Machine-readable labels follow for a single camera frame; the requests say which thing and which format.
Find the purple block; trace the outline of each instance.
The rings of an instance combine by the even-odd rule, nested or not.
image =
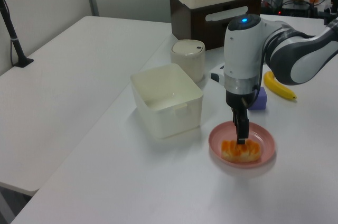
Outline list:
[[[258,109],[265,109],[266,108],[266,100],[268,96],[266,95],[264,87],[260,87],[260,91],[258,97],[254,104],[248,108],[249,110],[258,110]]]

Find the orange food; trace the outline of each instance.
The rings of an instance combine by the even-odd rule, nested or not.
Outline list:
[[[251,139],[238,145],[236,141],[222,142],[222,158],[228,162],[253,162],[260,158],[260,145]]]

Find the yellow banana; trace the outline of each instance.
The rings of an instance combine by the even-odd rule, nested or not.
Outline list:
[[[297,96],[295,93],[285,87],[284,85],[280,84],[274,76],[274,73],[271,71],[268,71],[264,74],[264,84],[265,86],[270,89],[275,94],[285,98],[285,99],[296,99]]]

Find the white desk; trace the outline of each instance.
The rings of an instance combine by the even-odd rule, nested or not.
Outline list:
[[[308,34],[324,28],[321,20],[264,17]],[[169,63],[175,42],[169,36],[142,70]],[[223,48],[206,57],[208,72],[223,61]],[[251,170],[229,167],[209,151],[210,131],[232,118],[222,86],[208,78],[199,84],[199,128],[156,140],[128,85],[13,224],[336,223],[337,67],[338,57],[291,87],[298,102],[267,90],[267,109],[250,111],[249,119],[272,133],[277,155]]]
[[[0,77],[0,186],[33,195],[171,33],[85,17]]]

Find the gray floor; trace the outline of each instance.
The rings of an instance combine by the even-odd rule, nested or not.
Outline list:
[[[30,196],[0,186],[0,224],[10,224],[30,199]]]

